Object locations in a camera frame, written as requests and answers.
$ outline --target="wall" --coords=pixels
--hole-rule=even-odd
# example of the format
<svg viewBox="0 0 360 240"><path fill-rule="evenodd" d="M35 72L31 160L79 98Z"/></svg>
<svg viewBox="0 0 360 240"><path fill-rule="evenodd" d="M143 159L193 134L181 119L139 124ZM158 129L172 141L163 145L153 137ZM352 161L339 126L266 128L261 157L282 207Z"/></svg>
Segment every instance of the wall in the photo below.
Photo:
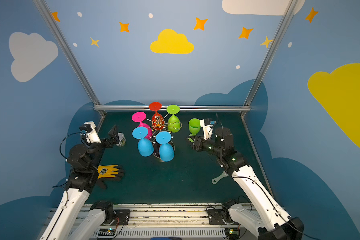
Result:
<svg viewBox="0 0 360 240"><path fill-rule="evenodd" d="M61 198L51 186L66 176L58 148L72 117L98 121L88 102L34 3L0 1L0 239L37 237Z"/></svg>
<svg viewBox="0 0 360 240"><path fill-rule="evenodd" d="M101 103L188 105L244 103L288 2L47 0Z"/></svg>
<svg viewBox="0 0 360 240"><path fill-rule="evenodd" d="M307 0L251 106L277 200L313 237L360 239L360 0Z"/></svg>

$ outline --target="blue wall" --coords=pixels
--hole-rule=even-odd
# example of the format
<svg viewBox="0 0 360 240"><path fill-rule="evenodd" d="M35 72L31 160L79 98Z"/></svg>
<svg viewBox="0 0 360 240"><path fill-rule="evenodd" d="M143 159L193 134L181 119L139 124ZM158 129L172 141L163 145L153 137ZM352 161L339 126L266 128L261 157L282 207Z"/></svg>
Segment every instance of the blue wall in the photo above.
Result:
<svg viewBox="0 0 360 240"><path fill-rule="evenodd" d="M14 32L57 43L32 0L0 1L0 239L18 234L29 240L61 198L51 188L66 176L60 141L84 121L98 121L98 114L87 107L90 99L59 47L55 60L29 81L18 81L9 48ZM80 124L68 130L82 106Z"/></svg>
<svg viewBox="0 0 360 240"><path fill-rule="evenodd" d="M279 13L230 14L222 8L221 0L47 3L51 12L57 12L58 25L103 104L129 100L193 105L205 94L228 94L256 77L267 51L261 44L266 36L272 39L281 19ZM204 31L194 30L196 18L208 19ZM129 23L129 32L121 32L119 22ZM253 28L248 39L239 39L243 27ZM189 54L151 51L151 43L168 28L184 34L194 50ZM99 40L97 45L91 45L91 38ZM247 93L240 93L241 98ZM225 98L218 102L227 104L240 105Z"/></svg>
<svg viewBox="0 0 360 240"><path fill-rule="evenodd" d="M319 13L310 23L312 7ZM326 240L360 239L360 148L307 83L350 63L360 63L360 0L306 0L245 117L277 200Z"/></svg>

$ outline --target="robotic arm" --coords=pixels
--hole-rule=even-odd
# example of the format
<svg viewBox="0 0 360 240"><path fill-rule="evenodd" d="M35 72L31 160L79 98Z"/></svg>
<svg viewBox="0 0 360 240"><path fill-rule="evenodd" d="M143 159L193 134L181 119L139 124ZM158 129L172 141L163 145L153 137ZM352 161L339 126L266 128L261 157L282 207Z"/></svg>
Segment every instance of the robotic arm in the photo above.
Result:
<svg viewBox="0 0 360 240"><path fill-rule="evenodd" d="M298 217L291 216L273 199L256 177L249 162L235 151L233 135L226 127L211 132L216 122L212 119L200 121L204 136L187 137L190 146L197 152L206 151L216 156L218 163L244 190L260 218L246 210L235 200L222 206L223 219L227 224L240 223L260 240L301 240L304 225Z"/></svg>
<svg viewBox="0 0 360 240"><path fill-rule="evenodd" d="M119 143L117 127L108 133L110 138L100 139L95 131L94 122L85 122L81 127L82 140L85 144L77 144L69 151L66 161L72 165L72 172L64 187L64 193L56 213L40 240L66 240L73 223L92 192L99 173L101 157L106 148ZM115 213L110 202L97 202L92 205L88 216L79 225L69 240L88 239L101 224L111 225L115 221Z"/></svg>

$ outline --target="glove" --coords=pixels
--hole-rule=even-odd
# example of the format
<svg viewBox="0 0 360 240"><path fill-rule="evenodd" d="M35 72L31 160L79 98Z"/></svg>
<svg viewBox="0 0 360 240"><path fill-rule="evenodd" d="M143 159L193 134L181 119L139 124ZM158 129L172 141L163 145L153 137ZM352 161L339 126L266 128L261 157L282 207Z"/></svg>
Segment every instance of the glove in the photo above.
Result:
<svg viewBox="0 0 360 240"><path fill-rule="evenodd" d="M121 165L99 166L97 172L99 173L99 177L97 178L96 184L102 189L107 189L104 183L105 180L120 181L124 176L124 170Z"/></svg>

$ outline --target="tin can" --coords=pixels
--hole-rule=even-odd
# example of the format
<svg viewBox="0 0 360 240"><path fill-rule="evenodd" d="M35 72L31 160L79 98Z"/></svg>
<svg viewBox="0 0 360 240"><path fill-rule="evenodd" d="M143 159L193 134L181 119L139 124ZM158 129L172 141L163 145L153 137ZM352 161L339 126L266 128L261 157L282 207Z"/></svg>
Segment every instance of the tin can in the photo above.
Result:
<svg viewBox="0 0 360 240"><path fill-rule="evenodd" d="M116 144L116 146L122 147L125 145L125 136L121 132L119 132L118 135L119 135L119 144Z"/></svg>

